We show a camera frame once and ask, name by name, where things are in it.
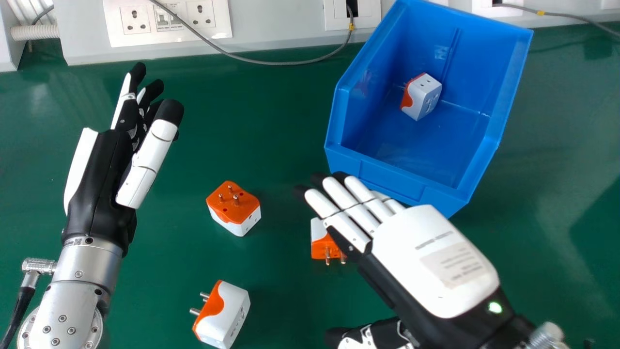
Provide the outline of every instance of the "orange and white plug adapter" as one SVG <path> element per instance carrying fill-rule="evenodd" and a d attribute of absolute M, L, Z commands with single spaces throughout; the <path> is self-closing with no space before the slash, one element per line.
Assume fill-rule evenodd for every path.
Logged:
<path fill-rule="evenodd" d="M 325 260 L 329 265 L 331 259 L 340 259 L 341 264 L 347 262 L 347 256 L 338 248 L 334 239 L 329 236 L 323 221 L 315 217 L 310 220 L 311 257 L 313 260 Z"/>
<path fill-rule="evenodd" d="M 200 293 L 202 310 L 190 309 L 196 321 L 192 330 L 199 341 L 220 349 L 230 349 L 250 310 L 247 291 L 219 280 L 211 294 Z"/>
<path fill-rule="evenodd" d="M 233 181 L 225 181 L 206 199 L 211 218 L 238 237 L 260 220 L 260 203 Z"/>

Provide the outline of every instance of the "electrical outlet panel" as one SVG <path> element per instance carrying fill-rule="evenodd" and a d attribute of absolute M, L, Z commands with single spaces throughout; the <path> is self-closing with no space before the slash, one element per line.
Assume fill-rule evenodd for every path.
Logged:
<path fill-rule="evenodd" d="M 503 0 L 504 4 L 523 6 L 523 0 Z M 493 7 L 493 0 L 472 0 L 471 13 L 488 18 L 523 16 L 523 10 Z"/>
<path fill-rule="evenodd" d="M 601 0 L 601 10 L 620 9 L 620 0 Z"/>
<path fill-rule="evenodd" d="M 233 37 L 228 0 L 160 0 L 210 39 Z M 111 47 L 200 40 L 166 11 L 148 0 L 103 0 Z"/>
<path fill-rule="evenodd" d="M 381 22 L 381 0 L 323 0 L 325 30 L 348 29 L 347 4 L 353 9 L 356 28 L 375 28 Z"/>

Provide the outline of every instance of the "power plug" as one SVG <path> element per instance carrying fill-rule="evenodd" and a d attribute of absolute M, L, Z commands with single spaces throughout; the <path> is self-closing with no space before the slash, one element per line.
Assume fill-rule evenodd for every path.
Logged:
<path fill-rule="evenodd" d="M 250 296 L 246 290 L 219 280 L 211 294 L 200 293 L 202 310 L 191 308 L 196 321 L 192 330 L 199 341 L 220 349 L 230 349 L 246 321 Z"/>
<path fill-rule="evenodd" d="M 341 264 L 347 262 L 347 256 L 338 248 L 334 239 L 327 233 L 323 221 L 315 217 L 310 220 L 310 249 L 313 260 L 325 260 L 329 265 L 332 259 L 340 259 Z"/>
<path fill-rule="evenodd" d="M 260 203 L 233 181 L 225 181 L 206 199 L 211 218 L 242 237 L 260 220 Z"/>
<path fill-rule="evenodd" d="M 422 73 L 409 80 L 405 86 L 401 110 L 418 121 L 433 111 L 440 94 L 441 83 L 432 76 Z"/>

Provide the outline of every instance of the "white corrugated hose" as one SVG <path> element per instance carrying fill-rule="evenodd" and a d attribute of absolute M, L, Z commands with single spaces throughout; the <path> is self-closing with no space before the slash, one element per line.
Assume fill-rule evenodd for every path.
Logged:
<path fill-rule="evenodd" d="M 56 24 L 48 25 L 23 25 L 11 28 L 11 36 L 15 41 L 58 39 L 60 33 Z"/>

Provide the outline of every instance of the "black port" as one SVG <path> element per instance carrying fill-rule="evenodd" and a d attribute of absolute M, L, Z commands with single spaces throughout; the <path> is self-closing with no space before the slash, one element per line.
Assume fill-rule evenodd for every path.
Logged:
<path fill-rule="evenodd" d="M 360 16 L 360 13 L 357 9 L 357 0 L 347 0 L 347 6 L 351 7 L 351 12 L 353 12 L 353 18 Z M 347 18 L 351 18 L 348 11 L 347 11 Z"/>

